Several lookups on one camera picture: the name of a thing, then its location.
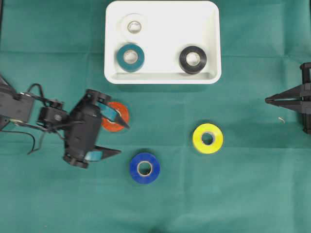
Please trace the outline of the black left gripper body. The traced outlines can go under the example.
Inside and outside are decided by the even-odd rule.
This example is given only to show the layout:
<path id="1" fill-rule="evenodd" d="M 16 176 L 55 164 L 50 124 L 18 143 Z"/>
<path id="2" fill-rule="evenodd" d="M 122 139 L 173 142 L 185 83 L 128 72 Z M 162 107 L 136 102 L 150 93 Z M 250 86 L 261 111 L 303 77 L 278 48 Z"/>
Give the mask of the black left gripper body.
<path id="1" fill-rule="evenodd" d="M 82 97 L 82 99 L 77 103 L 77 105 L 72 110 L 80 110 L 83 108 L 100 108 L 97 105 L 97 102 L 104 103 L 105 95 L 95 91 L 88 89 L 86 94 Z M 50 132 L 56 132 L 61 129 L 64 131 L 68 129 L 72 124 L 76 122 L 71 122 L 69 119 L 70 113 L 67 113 L 62 109 L 61 103 L 51 103 L 48 107 L 42 107 L 40 110 L 40 114 L 37 120 L 38 124 L 42 124 L 42 126 Z"/>

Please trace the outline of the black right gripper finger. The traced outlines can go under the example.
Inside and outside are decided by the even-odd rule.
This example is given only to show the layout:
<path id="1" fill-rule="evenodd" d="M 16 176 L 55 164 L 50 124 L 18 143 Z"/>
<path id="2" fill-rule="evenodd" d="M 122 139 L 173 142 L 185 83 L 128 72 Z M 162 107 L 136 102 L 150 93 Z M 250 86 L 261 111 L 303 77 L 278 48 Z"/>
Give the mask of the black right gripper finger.
<path id="1" fill-rule="evenodd" d="M 301 101 L 298 100 L 271 100 L 266 98 L 265 102 L 277 107 L 283 107 L 298 113 L 303 113 Z"/>
<path id="2" fill-rule="evenodd" d="M 294 88 L 291 88 L 289 90 L 286 90 L 282 93 L 267 97 L 265 101 L 302 98 L 302 97 L 307 97 L 310 95 L 311 95 L 311 84 L 305 83 L 305 84 L 298 85 Z"/>

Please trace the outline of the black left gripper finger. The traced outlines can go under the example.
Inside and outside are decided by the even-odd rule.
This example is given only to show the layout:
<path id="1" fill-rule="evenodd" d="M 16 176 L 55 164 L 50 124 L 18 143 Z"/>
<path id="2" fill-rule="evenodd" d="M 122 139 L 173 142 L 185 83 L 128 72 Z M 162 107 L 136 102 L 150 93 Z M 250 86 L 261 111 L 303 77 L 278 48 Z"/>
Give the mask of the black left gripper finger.
<path id="1" fill-rule="evenodd" d="M 125 105 L 120 102 L 104 104 L 97 102 L 102 114 L 102 127 L 104 129 L 129 129 L 130 114 Z"/>
<path id="2" fill-rule="evenodd" d="M 86 153 L 85 160 L 89 162 L 98 162 L 119 153 L 121 153 L 120 150 L 95 146 L 93 150 Z"/>

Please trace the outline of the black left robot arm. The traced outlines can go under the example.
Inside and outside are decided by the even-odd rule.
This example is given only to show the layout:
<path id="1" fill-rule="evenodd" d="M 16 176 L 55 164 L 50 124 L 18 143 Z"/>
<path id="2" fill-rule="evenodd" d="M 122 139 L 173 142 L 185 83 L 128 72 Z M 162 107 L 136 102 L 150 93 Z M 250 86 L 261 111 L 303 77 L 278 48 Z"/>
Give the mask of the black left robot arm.
<path id="1" fill-rule="evenodd" d="M 119 111 L 110 106 L 111 97 L 96 90 L 86 90 L 74 108 L 67 112 L 63 102 L 44 97 L 40 84 L 32 84 L 18 93 L 4 78 L 0 80 L 0 130 L 10 123 L 40 130 L 43 133 L 64 132 L 63 160 L 71 166 L 87 168 L 120 153 L 120 150 L 97 146 L 103 119 L 129 128 Z"/>

